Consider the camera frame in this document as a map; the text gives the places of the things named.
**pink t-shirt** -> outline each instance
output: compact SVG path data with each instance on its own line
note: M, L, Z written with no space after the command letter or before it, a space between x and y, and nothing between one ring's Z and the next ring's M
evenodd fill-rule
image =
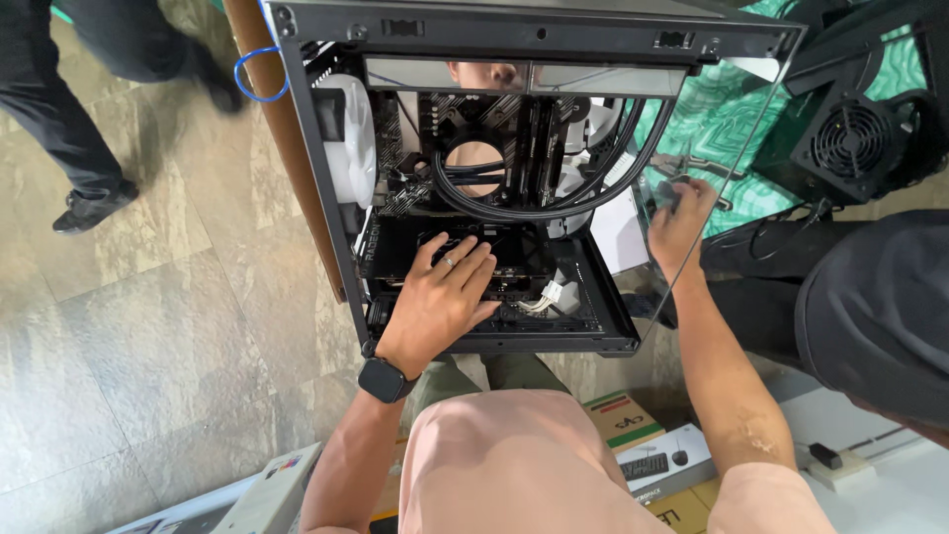
M423 411L405 451L399 515L401 534L673 533L629 495L580 404L548 390L473 393ZM799 474L745 464L722 480L708 532L834 530Z

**black trousers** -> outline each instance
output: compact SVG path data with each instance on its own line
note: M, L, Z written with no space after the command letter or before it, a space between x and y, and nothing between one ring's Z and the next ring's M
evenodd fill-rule
M870 221L819 221L798 234L802 221L768 223L754 240L756 260L749 241L758 223L736 229L727 237L709 238L702 244L700 263L706 275L739 275L709 281L709 291L742 349L803 371L794 337L794 306L801 284L810 271L848 234Z
M50 0L0 0L0 107L63 168L87 198L118 187L121 168L99 130L56 72ZM187 35L157 0L58 0L83 44L116 76L162 82L193 75Z

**person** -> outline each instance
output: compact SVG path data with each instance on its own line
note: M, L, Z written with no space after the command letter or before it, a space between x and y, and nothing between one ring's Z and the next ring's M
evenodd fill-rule
M0 0L0 108L63 168L73 189L53 222L60 234L89 230L122 209L139 189L56 66L49 35L51 0ZM242 107L237 85L197 40L171 26L158 0L57 0L85 46L113 74L134 82L192 79L225 113Z
M679 209L660 210L650 229L652 252L667 274L685 259L716 196L703 181L676 188ZM490 247L467 238L433 266L446 239L419 248L360 373L362 387L310 478L300 532L367 531L404 406L400 394L377 389L379 376L367 370L390 366L408 381L422 375L417 400L428 404L405 451L400 532L671 534L630 496L581 405L534 356L487 359L493 391L478 392L440 355L496 307L478 302L495 265ZM673 291L686 386L722 476L708 530L833 532L795 469L788 424L718 313L697 256Z
M519 91L527 79L527 65L510 63L447 62L448 73L465 89Z
M709 282L741 346L949 448L949 210L804 224L704 247L705 272L741 275Z

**keyboard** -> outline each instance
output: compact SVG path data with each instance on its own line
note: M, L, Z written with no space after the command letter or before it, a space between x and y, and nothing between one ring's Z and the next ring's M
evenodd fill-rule
M623 477L627 482L638 478L658 475L669 470L669 457L666 453L646 456L640 460L633 460L620 465L623 470Z

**finger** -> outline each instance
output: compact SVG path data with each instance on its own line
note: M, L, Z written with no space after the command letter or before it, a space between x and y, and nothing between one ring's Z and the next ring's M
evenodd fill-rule
M653 216L652 222L649 223L649 228L662 228L667 222L669 222L669 217L672 215L672 208L669 206L664 206L656 212L656 215Z
M484 290L488 287L488 282L491 281L491 276L494 274L494 265L496 264L497 258L494 257L494 254L488 254L482 259L481 264L477 266L477 269L474 269L464 287L461 288L461 294L471 300L480 300L481 296L484 295Z
M698 193L688 183L673 183L672 188L679 193L679 209L684 213L689 213L698 206Z
M497 307L500 305L501 302L499 300L482 300L478 302L477 306L474 307L474 312L472 312L472 318L468 320L466 332L474 328L477 323L494 315L494 310L497 310Z
M412 272L421 274L432 269L432 256L438 252L441 245L447 242L448 232L442 232L420 246L419 251L416 252L416 258L412 261Z
M705 180L692 180L689 185L698 193L698 205L702 208L702 211L707 212L712 209L718 199L718 191Z
M477 245L477 238L475 236L468 236L465 239L462 239L457 247L446 252L445 256L442 257L442 259L440 259L438 263L432 267L432 270L429 272L428 276L435 278L444 278L448 276L448 274L452 272L452 269L457 267L458 263L468 256L468 253L471 252L475 245ZM450 259L455 267L449 265L447 261L444 261L445 258Z
M458 265L455 266L455 269L445 277L445 281L449 284L453 284L455 287L461 287L465 285L465 282L468 281L468 278L471 277L472 273L477 269L477 266L484 261L484 258L491 253L491 244L488 241L481 241L481 244L476 246L474 250L466 257L464 257Z

